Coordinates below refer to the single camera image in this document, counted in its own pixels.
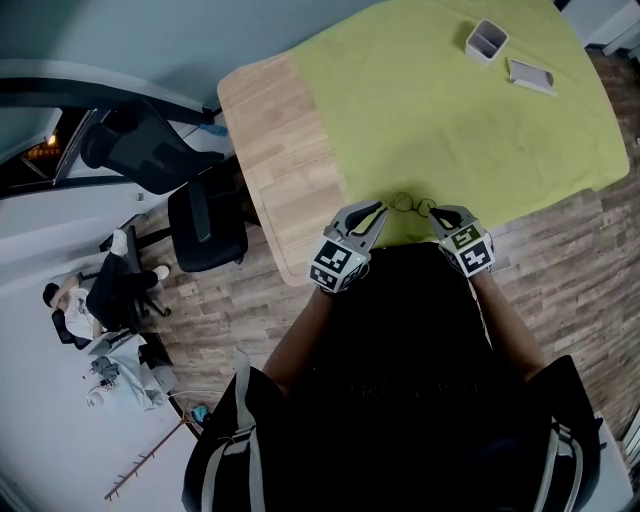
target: wooden tabletop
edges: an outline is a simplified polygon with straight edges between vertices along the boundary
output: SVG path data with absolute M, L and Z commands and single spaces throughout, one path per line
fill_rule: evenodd
M 291 52 L 218 85 L 247 187 L 284 281 L 308 283 L 318 236 L 346 204 L 346 185 Z

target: wire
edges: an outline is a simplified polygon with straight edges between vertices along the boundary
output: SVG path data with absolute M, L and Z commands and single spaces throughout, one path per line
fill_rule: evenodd
M 184 395 L 185 393 L 211 393 L 211 394 L 215 393 L 215 394 L 218 394 L 218 395 L 223 395 L 224 394 L 222 391 L 211 391 L 210 389 L 206 389 L 206 390 L 203 389 L 203 390 L 200 390 L 200 391 L 191 391 L 190 390 L 190 391 L 180 391 L 179 393 L 171 393 L 169 395 L 169 397 L 178 396 L 178 395 Z

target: desk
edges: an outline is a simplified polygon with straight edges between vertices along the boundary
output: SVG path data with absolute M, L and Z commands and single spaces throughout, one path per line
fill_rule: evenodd
M 486 70 L 462 49 L 482 17 L 510 35 Z M 559 97 L 509 84 L 505 57 L 551 70 Z M 463 204 L 490 228 L 628 172 L 588 57 L 553 5 L 536 0 L 384 2 L 236 70 L 218 95 L 292 286 L 307 282 L 318 235 L 348 202 L 402 190 Z M 390 215 L 383 245 L 425 239 L 404 222 Z

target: seated person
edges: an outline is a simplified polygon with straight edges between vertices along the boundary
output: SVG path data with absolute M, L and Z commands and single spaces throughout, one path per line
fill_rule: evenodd
M 169 267 L 161 265 L 153 271 L 126 274 L 128 265 L 127 235 L 121 229 L 113 233 L 109 255 L 91 291 L 82 288 L 79 276 L 70 276 L 59 287 L 49 283 L 44 289 L 44 303 L 64 312 L 67 330 L 78 338 L 93 340 L 103 331 L 119 331 L 129 317 L 130 302 L 140 293 L 166 279 Z

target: black pants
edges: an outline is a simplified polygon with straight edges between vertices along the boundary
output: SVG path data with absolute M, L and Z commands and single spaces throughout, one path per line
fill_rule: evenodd
M 134 299 L 158 283 L 154 272 L 128 274 L 127 263 L 110 253 L 87 296 L 87 308 L 108 330 L 129 326 Z

